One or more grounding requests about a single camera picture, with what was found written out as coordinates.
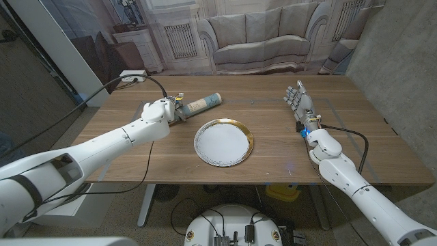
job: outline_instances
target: cylindrical container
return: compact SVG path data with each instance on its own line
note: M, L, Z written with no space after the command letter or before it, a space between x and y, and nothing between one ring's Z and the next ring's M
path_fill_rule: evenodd
M221 104L221 96L219 93L214 93L213 95L206 96L195 102L188 103L187 105L180 107L180 109L184 112L186 118L189 118L219 104ZM180 117L175 115L175 119L180 120Z

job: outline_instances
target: radiator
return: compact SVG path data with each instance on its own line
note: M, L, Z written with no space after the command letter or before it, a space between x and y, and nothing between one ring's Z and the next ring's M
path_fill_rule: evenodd
M365 0L350 1L343 3L341 14L337 28L334 33L333 41L338 41L342 37L343 33L350 26L350 23L354 20L356 14L363 7Z
M197 56L190 24L164 27L176 59Z

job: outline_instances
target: gold plate rim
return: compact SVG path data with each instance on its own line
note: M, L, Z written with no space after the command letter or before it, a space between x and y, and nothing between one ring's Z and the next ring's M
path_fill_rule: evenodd
M226 166L223 166L223 165L217 165L217 164L214 164L214 163L209 163L209 162L207 162L204 158L202 158L202 156L198 153L198 151L197 151L197 148L196 148L196 143L197 143L197 140L198 140L198 138L199 138L199 136L200 136L200 133L202 133L202 132L204 132L207 128L210 128L211 126L214 126L214 125L217 125L217 124L231 124L231 125L234 125L234 126L237 126L245 135L246 135L246 138L247 138L247 141L248 141L248 143L249 143L249 147L248 147L248 149L247 149L247 151L246 151L246 154L244 154L244 156L238 161L238 162L236 162L236 163L233 163L233 164L231 164L231 165L226 165ZM208 122L208 123L206 123L206 124L204 124L203 126L201 126L200 128L199 128L199 130L196 132L196 135L195 135L195 138L194 138L194 149L195 149L195 151L196 151L196 153L197 153L197 156L200 158L200 159L202 159L202 161L204 161L204 162L206 162L206 163L208 163L208 164L210 164L210 165L213 165L213 166L215 166L215 167L232 167L232 166L234 166L234 165L237 165L237 164L239 164L239 163L241 163L241 162L243 162L249 155L250 155L250 153L252 152L252 149L253 149L253 134L252 134L252 132L249 130L249 128L247 128L247 126L245 126L243 123L241 123L241 122L239 122L239 121L237 121L237 120L233 120L233 119L227 119L227 118L223 118L223 119L217 119L217 120L211 120L210 122Z

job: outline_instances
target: yellow object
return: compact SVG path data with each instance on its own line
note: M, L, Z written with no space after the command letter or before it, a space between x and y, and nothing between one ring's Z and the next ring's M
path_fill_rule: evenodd
M284 202L293 202L300 194L300 187L288 184L267 185L266 194Z

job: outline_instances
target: table leg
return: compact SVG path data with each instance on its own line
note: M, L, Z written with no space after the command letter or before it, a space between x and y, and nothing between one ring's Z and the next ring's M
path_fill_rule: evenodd
M330 226L328 221L328 215L326 214L326 208L323 203L322 194L320 193L320 188L317 185L311 185L309 187L309 193L311 194L315 211L317 212L317 216L319 218L320 227L323 230L329 230Z
M152 205L153 194L155 192L155 186L156 184L147 184L147 187L145 188L143 205L141 206L141 210L139 211L137 222L137 225L140 228L143 228L147 221L147 216L149 215L149 210Z

